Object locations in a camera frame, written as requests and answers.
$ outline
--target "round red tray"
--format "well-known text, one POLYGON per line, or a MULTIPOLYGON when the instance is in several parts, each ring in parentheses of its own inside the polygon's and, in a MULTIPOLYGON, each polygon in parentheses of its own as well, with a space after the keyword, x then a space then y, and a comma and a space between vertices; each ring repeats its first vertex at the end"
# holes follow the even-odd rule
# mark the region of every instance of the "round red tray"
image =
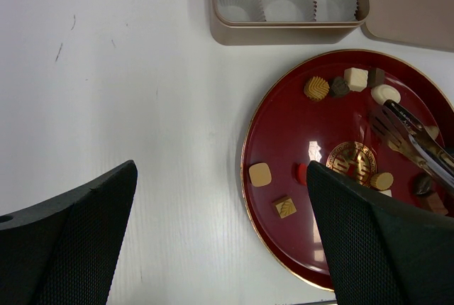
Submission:
MULTIPOLYGON (((437 125, 441 132, 437 141, 454 147, 454 111, 449 101, 423 73, 382 53, 341 50, 319 55, 292 69, 268 91, 250 123, 241 157, 248 215, 263 244, 285 268, 309 284, 328 290, 333 285, 307 188, 297 181, 299 164, 307 165, 310 160, 326 164, 343 143, 366 145, 362 151, 370 150, 377 171, 394 175, 392 196, 419 206, 411 194, 411 183, 421 170, 381 144, 370 130, 367 115, 377 106, 370 89, 352 91, 342 98, 327 96, 320 102, 304 95, 304 85, 311 77, 330 80, 342 76, 349 67, 383 69, 386 84, 399 90, 401 105, 425 125, 437 125), (248 168, 260 162, 270 167, 272 182, 254 187, 248 168), (273 202, 286 196, 292 198, 297 212, 280 218, 273 202)), ((368 169, 373 172, 371 163, 368 169)), ((369 178, 366 176, 363 182, 367 184, 369 178)), ((436 191, 444 198, 442 189, 436 187, 436 191)), ((451 216, 454 206, 448 199, 445 206, 451 216)))

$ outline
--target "paper cup liner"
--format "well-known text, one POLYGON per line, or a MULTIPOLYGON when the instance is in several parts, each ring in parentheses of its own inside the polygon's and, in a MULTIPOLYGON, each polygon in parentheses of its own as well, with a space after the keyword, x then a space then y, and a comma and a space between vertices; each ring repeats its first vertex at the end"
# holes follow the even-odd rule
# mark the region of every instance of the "paper cup liner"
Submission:
POLYGON ((318 22, 356 21, 358 0, 315 0, 318 22))
POLYGON ((315 21, 314 0, 262 0, 262 5, 269 22, 315 21))
POLYGON ((229 21, 264 22, 260 0, 218 0, 219 13, 229 21))

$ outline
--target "metal tongs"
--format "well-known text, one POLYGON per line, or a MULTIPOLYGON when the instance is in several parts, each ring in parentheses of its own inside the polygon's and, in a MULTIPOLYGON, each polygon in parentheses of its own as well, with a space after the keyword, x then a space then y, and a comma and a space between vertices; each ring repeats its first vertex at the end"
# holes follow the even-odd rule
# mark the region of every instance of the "metal tongs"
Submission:
POLYGON ((388 100, 371 113, 370 125, 391 149, 411 160, 454 196, 454 159, 432 139, 418 118, 388 100))

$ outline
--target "white table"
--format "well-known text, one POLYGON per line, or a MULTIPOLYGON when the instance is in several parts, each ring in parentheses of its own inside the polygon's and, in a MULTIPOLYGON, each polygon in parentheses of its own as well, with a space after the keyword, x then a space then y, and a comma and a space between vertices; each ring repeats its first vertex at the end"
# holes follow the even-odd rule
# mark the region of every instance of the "white table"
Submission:
POLYGON ((454 99, 452 53, 360 31, 336 45, 224 47, 211 37, 206 0, 0 0, 0 13, 0 214, 127 159, 138 166, 112 305, 334 298, 267 252, 236 184, 255 107, 302 60, 379 50, 454 99))

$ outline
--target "gold emblem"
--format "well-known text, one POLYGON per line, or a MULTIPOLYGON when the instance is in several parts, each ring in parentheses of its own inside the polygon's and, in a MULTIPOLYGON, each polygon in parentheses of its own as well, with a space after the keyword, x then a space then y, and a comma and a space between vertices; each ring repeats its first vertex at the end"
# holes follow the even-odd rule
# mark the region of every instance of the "gold emblem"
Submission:
POLYGON ((362 143, 344 142, 331 151, 326 166, 349 176, 362 185, 369 185, 377 174, 377 162, 372 151, 362 143))

